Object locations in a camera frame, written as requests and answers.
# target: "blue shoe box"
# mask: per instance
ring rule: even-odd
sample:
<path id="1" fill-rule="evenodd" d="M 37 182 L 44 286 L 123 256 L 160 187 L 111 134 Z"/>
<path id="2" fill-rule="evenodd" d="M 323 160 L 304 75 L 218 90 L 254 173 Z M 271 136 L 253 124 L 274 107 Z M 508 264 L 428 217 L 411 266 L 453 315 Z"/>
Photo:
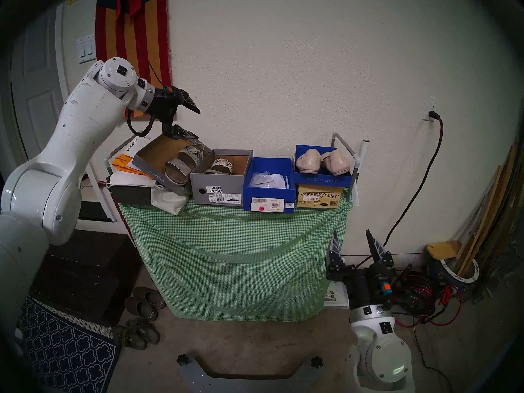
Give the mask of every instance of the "blue shoe box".
<path id="1" fill-rule="evenodd" d="M 349 187 L 351 184 L 351 173 L 347 172 L 341 174 L 340 176 L 333 176 L 328 170 L 320 167 L 320 170 L 317 174 L 311 173 L 301 173 L 300 169 L 297 168 L 297 160 L 303 154 L 306 153 L 308 149 L 316 149 L 322 155 L 326 152 L 331 152 L 336 148 L 329 146 L 313 146 L 313 145 L 297 145 L 295 149 L 295 171 L 293 176 L 295 178 L 295 183 L 297 184 L 312 184 L 312 185 L 328 185 L 333 187 Z"/>
<path id="2" fill-rule="evenodd" d="M 263 187 L 249 187 L 251 178 L 255 172 L 269 172 L 281 174 L 288 178 L 289 189 L 266 189 Z M 285 158 L 253 158 L 250 170 L 247 172 L 243 187 L 244 211 L 251 211 L 253 199 L 283 199 L 283 212 L 292 214 L 295 212 L 295 200 L 297 188 L 295 187 L 293 165 L 291 159 Z"/>

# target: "white box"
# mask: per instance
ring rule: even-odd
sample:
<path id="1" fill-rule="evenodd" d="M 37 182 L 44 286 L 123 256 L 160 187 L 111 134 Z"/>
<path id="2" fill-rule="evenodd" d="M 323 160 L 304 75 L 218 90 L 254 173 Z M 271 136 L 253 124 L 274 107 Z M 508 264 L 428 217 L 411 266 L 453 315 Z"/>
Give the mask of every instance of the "white box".
<path id="1" fill-rule="evenodd" d="M 330 282 L 324 298 L 324 309 L 343 310 L 349 307 L 346 285 L 341 281 Z"/>

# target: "flag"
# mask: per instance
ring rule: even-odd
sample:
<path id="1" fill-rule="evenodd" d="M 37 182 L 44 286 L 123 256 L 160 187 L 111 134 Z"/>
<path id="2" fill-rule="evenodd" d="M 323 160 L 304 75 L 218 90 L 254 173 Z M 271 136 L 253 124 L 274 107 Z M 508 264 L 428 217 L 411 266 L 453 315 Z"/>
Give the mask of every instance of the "flag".
<path id="1" fill-rule="evenodd" d="M 96 0 L 95 44 L 98 60 L 127 59 L 155 87 L 171 86 L 167 0 Z"/>

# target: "light switch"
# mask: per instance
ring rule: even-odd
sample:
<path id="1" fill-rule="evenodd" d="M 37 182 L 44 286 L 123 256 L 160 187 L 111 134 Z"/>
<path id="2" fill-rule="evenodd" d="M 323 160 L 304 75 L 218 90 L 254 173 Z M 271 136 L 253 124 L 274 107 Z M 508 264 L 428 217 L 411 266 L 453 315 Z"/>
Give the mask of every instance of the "light switch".
<path id="1" fill-rule="evenodd" d="M 95 36 L 89 35 L 77 40 L 78 63 L 96 59 Z"/>
<path id="2" fill-rule="evenodd" d="M 83 58 L 85 56 L 85 43 L 84 42 L 78 43 L 77 50 L 78 50 L 78 57 Z"/>
<path id="3" fill-rule="evenodd" d="M 88 39 L 85 43 L 85 54 L 93 54 L 93 41 Z"/>

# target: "shoe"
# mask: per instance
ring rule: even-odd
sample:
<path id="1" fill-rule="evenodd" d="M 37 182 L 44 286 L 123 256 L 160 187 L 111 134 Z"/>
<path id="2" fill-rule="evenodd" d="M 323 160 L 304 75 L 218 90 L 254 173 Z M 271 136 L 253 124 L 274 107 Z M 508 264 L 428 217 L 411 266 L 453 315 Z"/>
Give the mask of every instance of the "shoe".
<path id="1" fill-rule="evenodd" d="M 140 301 L 145 301 L 150 306 L 157 310 L 161 310 L 166 306 L 166 302 L 162 295 L 149 287 L 135 287 L 133 290 L 133 296 Z"/>
<path id="2" fill-rule="evenodd" d="M 322 166 L 333 176 L 340 176 L 341 174 L 349 172 L 351 169 L 350 161 L 340 152 L 340 149 L 326 152 L 320 158 L 322 160 Z"/>
<path id="3" fill-rule="evenodd" d="M 176 158 L 166 162 L 164 172 L 167 178 L 177 185 L 186 185 L 189 173 L 202 163 L 205 148 L 203 143 L 184 147 Z"/>
<path id="4" fill-rule="evenodd" d="M 138 351 L 143 351 L 147 346 L 146 340 L 142 339 L 132 329 L 121 325 L 113 327 L 113 339 L 118 346 L 127 346 Z"/>
<path id="5" fill-rule="evenodd" d="M 227 159 L 216 159 L 204 173 L 211 174 L 233 174 L 233 164 Z"/>
<path id="6" fill-rule="evenodd" d="M 297 159 L 296 163 L 301 173 L 318 173 L 320 169 L 320 153 L 316 149 L 308 149 Z"/>
<path id="7" fill-rule="evenodd" d="M 146 321 L 154 321 L 158 317 L 158 311 L 149 303 L 140 301 L 136 297 L 128 297 L 124 300 L 124 306 L 131 314 L 137 315 Z"/>
<path id="8" fill-rule="evenodd" d="M 148 344 L 156 345 L 160 342 L 160 334 L 155 327 L 140 317 L 127 320 L 126 327 L 133 330 L 135 334 Z"/>

